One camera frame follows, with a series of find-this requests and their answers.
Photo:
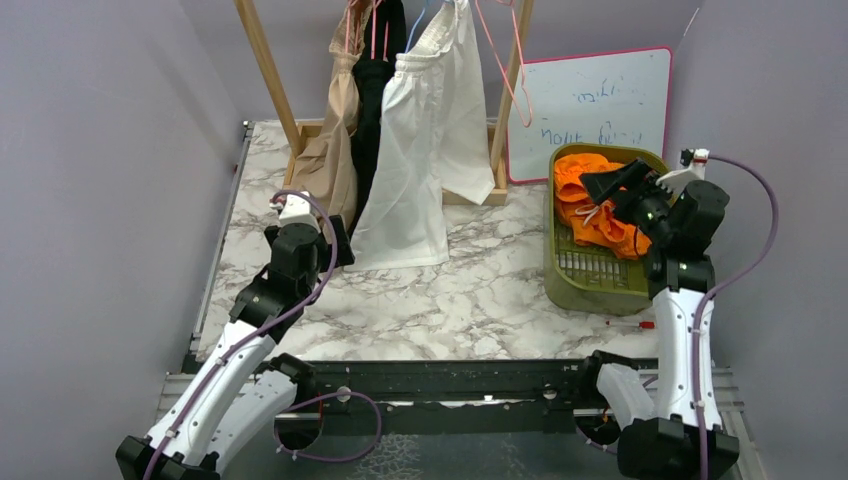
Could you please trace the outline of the orange shorts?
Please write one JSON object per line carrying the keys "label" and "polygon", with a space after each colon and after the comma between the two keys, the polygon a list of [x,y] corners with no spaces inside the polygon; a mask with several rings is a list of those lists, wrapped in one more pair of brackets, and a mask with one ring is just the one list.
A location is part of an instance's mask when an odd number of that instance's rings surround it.
{"label": "orange shorts", "polygon": [[638,260],[647,254],[650,239],[634,225],[617,220],[609,201],[596,205],[579,178],[583,173],[603,173],[620,167],[622,164],[595,153],[568,154],[556,159],[554,210],[557,218],[572,229],[577,245],[604,247],[619,259]]}

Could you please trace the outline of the pink framed whiteboard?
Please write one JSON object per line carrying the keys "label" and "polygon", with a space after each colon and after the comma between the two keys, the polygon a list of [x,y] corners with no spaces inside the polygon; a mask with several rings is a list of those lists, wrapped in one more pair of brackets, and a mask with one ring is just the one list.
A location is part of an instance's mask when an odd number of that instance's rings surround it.
{"label": "pink framed whiteboard", "polygon": [[527,62],[506,130],[508,180],[545,180],[553,153],[571,143],[662,156],[672,63],[668,47]]}

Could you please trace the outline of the olive green plastic bin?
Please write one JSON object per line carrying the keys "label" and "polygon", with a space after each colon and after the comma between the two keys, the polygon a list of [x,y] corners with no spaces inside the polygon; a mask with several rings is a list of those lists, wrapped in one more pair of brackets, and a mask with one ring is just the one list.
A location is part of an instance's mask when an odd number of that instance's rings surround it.
{"label": "olive green plastic bin", "polygon": [[570,154],[599,154],[609,162],[627,164],[643,159],[660,174],[669,168],[648,150],[622,146],[571,143],[551,155],[544,200],[544,289],[557,306],[582,312],[628,316],[651,305],[643,267],[638,260],[619,259],[608,248],[579,245],[567,222],[559,219],[555,195],[555,162]]}

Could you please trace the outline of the white shorts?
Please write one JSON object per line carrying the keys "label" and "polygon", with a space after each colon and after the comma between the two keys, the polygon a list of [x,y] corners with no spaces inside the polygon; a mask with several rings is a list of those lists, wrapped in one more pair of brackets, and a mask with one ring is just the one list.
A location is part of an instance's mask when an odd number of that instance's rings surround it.
{"label": "white shorts", "polygon": [[448,261],[443,193],[476,205],[494,189],[473,13],[448,1],[396,57],[381,103],[376,172],[351,238],[353,271]]}

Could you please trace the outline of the pink wire hanger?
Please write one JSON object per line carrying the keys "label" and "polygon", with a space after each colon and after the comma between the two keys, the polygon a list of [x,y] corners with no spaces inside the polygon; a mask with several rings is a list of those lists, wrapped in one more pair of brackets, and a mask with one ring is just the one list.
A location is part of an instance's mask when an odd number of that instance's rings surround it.
{"label": "pink wire hanger", "polygon": [[524,55],[524,40],[528,23],[527,13],[532,13],[533,1],[492,1],[498,9],[509,13],[511,27],[511,47],[508,59],[504,59],[496,46],[483,7],[484,1],[473,1],[475,13],[483,29],[484,38],[489,44],[495,64],[501,75],[502,93],[509,102],[509,107],[515,110],[520,124],[528,129],[534,121],[534,110],[531,94],[527,86],[527,63]]}

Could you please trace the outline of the blue wire hanger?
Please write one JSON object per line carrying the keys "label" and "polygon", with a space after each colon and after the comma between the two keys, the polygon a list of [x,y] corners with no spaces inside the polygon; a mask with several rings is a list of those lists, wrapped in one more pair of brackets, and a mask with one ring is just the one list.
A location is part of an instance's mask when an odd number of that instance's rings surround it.
{"label": "blue wire hanger", "polygon": [[413,42],[416,39],[416,30],[419,28],[421,21],[424,19],[425,15],[427,13],[427,10],[429,9],[430,3],[431,3],[430,0],[424,1],[418,17],[415,19],[415,21],[412,23],[412,26],[409,28],[409,32],[408,32],[408,36],[407,36],[407,42],[406,42],[406,46],[405,46],[405,49],[404,49],[405,53],[407,53],[412,48]]}

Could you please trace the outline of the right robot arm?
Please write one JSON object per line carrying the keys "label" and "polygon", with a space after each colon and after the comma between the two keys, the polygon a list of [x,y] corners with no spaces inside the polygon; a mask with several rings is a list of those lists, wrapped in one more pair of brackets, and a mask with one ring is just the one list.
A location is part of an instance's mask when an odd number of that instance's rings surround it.
{"label": "right robot arm", "polygon": [[595,353],[577,380],[587,405],[607,403],[620,429],[619,472],[632,479],[719,479],[738,461],[716,405],[709,297],[715,270],[706,253],[724,219],[728,194],[696,177],[679,195],[643,159],[580,181],[597,206],[645,234],[649,297],[659,338],[657,390],[649,394],[631,361]]}

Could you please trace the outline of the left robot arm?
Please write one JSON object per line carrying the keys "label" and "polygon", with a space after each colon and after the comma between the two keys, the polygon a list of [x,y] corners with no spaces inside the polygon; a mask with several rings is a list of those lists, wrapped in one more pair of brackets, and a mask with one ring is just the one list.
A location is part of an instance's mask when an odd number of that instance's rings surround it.
{"label": "left robot arm", "polygon": [[213,353],[169,411],[142,437],[128,436],[115,457],[125,479],[219,479],[239,451],[283,409],[313,401],[305,362],[274,359],[248,382],[336,266],[353,255],[343,219],[326,241],[314,218],[290,216],[266,229],[271,260],[237,296]]}

